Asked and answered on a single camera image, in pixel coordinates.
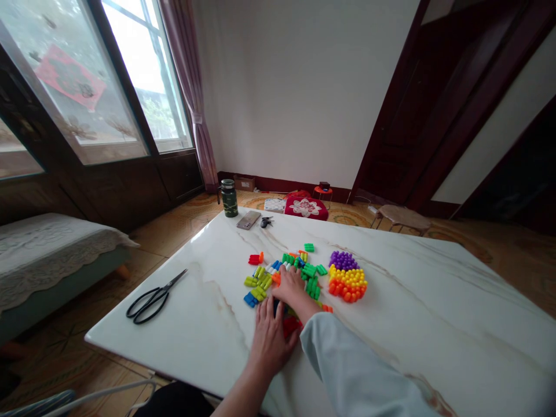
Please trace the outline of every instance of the glass pane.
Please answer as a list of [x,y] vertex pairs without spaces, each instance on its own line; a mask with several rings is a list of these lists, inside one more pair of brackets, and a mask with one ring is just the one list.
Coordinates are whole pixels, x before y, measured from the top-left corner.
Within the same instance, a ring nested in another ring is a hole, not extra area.
[[6,49],[83,164],[148,154],[81,0],[2,0],[0,19],[12,37],[0,41],[15,41],[24,61]]
[[38,174],[44,170],[0,119],[0,178]]
[[[152,0],[116,3],[119,6],[103,2],[104,10],[159,152],[191,148],[173,63],[168,60],[164,33],[157,29],[154,7],[158,5]],[[144,11],[140,20],[130,16],[137,15],[139,9]]]

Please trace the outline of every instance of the red cushion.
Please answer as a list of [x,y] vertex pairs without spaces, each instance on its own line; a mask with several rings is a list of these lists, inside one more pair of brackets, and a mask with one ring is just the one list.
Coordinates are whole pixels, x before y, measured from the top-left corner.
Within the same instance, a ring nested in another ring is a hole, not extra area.
[[284,213],[323,221],[328,220],[328,210],[324,203],[315,199],[289,197],[286,200]]

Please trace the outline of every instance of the water bottle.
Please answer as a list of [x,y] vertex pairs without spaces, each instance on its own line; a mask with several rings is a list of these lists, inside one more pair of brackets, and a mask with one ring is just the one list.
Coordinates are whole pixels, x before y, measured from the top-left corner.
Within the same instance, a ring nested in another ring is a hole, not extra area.
[[224,204],[224,215],[226,217],[237,216],[237,194],[233,180],[222,180],[218,189],[222,190],[222,203]]

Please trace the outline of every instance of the white marble tabletop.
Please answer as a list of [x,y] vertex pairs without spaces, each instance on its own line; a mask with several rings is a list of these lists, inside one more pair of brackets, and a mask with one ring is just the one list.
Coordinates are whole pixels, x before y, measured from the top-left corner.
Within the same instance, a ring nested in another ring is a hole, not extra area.
[[[243,285],[254,267],[314,243],[309,262],[328,266],[334,250],[354,254],[369,282],[354,304],[326,290],[320,301],[394,368],[446,408],[443,415],[529,416],[556,374],[556,321],[456,243],[267,213],[238,229],[219,214],[98,322],[88,342],[224,396],[240,375],[254,332]],[[134,325],[126,310],[184,268],[153,320]],[[328,276],[319,278],[328,288]],[[301,348],[278,374],[263,409],[274,417],[333,416],[324,386]]]

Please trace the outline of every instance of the cardboard box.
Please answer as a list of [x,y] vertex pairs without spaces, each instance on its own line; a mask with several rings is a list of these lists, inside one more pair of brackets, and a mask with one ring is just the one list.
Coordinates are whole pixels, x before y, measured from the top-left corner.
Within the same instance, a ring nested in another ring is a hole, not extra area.
[[255,189],[255,178],[244,178],[234,175],[233,180],[236,183],[236,189],[244,191],[253,191]]

